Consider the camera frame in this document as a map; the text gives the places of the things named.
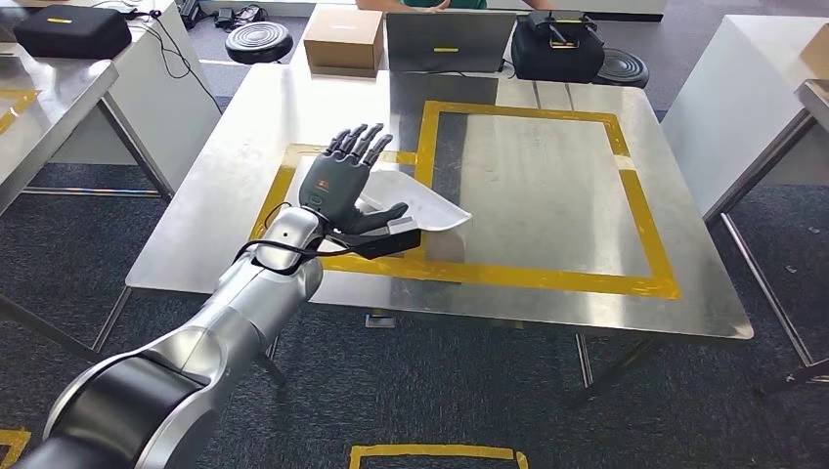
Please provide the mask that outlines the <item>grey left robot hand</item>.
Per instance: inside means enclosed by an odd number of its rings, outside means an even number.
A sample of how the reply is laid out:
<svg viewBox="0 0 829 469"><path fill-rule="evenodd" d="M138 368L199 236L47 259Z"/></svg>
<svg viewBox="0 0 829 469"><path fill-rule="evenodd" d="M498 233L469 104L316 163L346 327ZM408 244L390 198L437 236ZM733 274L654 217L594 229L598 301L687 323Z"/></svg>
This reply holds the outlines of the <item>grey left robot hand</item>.
<svg viewBox="0 0 829 469"><path fill-rule="evenodd" d="M403 217L408 210L404 202L371 213L356 205L374 164L393 140L390 134L381 135L382 129L381 123L361 124L333 137L308 170L298 192L299 204L347 235L377 230Z"/></svg>

